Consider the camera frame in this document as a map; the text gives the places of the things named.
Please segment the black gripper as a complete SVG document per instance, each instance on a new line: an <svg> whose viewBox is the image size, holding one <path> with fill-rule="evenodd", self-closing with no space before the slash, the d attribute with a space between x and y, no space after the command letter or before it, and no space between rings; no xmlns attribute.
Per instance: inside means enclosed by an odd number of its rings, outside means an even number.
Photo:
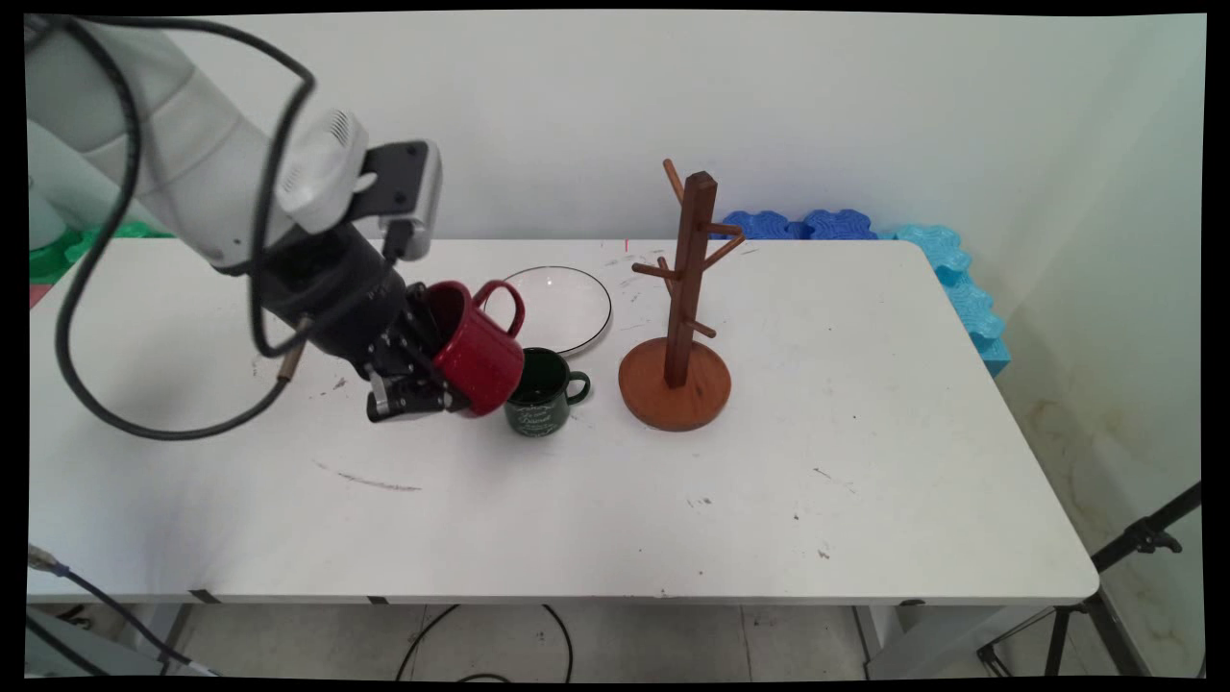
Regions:
<svg viewBox="0 0 1230 692"><path fill-rule="evenodd" d="M326 355L347 360L367 379L369 422L455 411L454 393L440 380L375 371L374 342L399 316L403 316L403 350L417 366L435 366L444 337L426 284L406 288L403 277L385 265L381 251L352 225L323 234L292 227L264 254L258 285L261 307L289 327L308 316L312 320L308 340Z"/></svg>

